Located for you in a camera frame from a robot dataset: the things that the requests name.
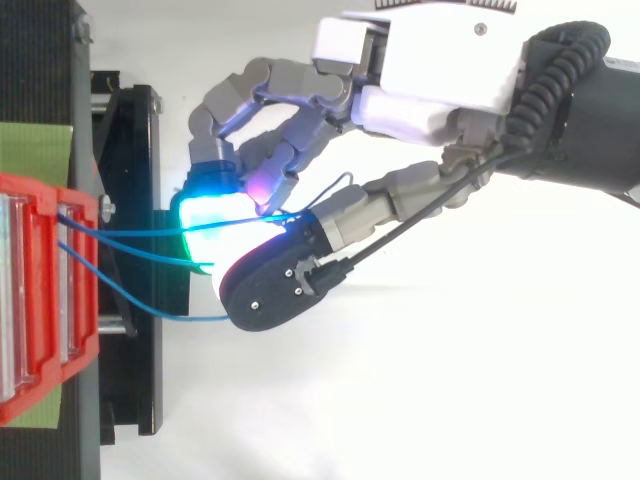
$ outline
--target robotic hand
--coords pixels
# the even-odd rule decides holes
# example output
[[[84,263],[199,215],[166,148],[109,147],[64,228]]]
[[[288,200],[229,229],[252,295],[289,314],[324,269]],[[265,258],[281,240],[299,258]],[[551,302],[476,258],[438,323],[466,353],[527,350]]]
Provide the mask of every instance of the robotic hand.
[[[267,216],[327,144],[354,128],[445,146],[441,163],[346,187],[234,258],[220,297],[242,329],[306,311],[416,223],[463,206],[494,172],[617,195],[640,184],[640,64],[605,58],[606,29],[574,22],[523,42],[515,3],[504,0],[377,7],[323,20],[313,65],[256,59],[191,115],[185,189],[242,193]],[[234,151],[227,136],[272,102],[299,110]],[[391,221],[401,225],[359,254],[321,264]]]

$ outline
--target red plastic bin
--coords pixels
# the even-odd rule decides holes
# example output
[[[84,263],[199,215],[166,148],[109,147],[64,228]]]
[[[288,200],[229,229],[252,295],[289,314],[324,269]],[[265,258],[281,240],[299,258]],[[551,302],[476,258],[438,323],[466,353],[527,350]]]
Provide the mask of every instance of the red plastic bin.
[[[98,353],[97,280],[74,265],[78,344],[66,361],[61,358],[60,201],[73,207],[75,220],[96,226],[95,199],[0,174],[0,425],[36,405]],[[72,239],[74,249],[96,265],[97,242],[80,234]]]

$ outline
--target led light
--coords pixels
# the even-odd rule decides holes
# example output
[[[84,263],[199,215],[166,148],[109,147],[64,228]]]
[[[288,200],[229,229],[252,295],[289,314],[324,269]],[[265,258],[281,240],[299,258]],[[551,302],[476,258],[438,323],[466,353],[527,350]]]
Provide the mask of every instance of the led light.
[[[190,228],[214,222],[256,218],[255,203],[244,193],[185,198],[180,202],[182,227]],[[284,227],[267,222],[253,222],[184,234],[186,248],[194,262],[215,263],[203,267],[211,275],[216,295],[229,269],[244,255],[273,237]]]

